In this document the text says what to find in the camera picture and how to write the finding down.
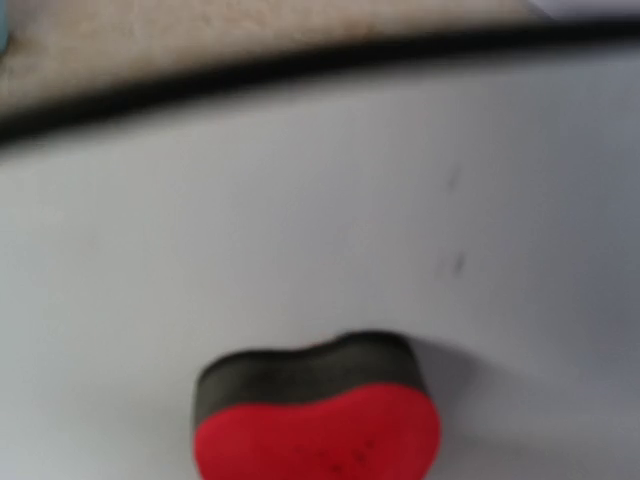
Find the white whiteboard black frame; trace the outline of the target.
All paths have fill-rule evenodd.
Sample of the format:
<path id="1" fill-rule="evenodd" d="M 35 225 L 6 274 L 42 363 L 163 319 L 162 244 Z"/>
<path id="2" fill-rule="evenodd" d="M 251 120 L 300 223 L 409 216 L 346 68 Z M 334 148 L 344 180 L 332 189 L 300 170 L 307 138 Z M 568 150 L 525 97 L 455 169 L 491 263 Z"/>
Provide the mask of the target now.
<path id="1" fill-rule="evenodd" d="M 201 371 L 409 342 L 422 479 L 639 475 L 639 22 L 207 65 L 1 120 L 1 475 L 203 479 Z"/>

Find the red black whiteboard eraser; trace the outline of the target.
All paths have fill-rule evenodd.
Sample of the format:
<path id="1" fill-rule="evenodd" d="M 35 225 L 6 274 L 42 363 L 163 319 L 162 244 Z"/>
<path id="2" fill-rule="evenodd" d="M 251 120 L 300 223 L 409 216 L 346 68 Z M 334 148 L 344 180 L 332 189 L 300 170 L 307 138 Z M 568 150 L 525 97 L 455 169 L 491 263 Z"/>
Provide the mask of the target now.
<path id="1" fill-rule="evenodd" d="M 203 479 L 422 479 L 441 422 L 407 339 L 364 331 L 214 361 L 192 438 Z"/>

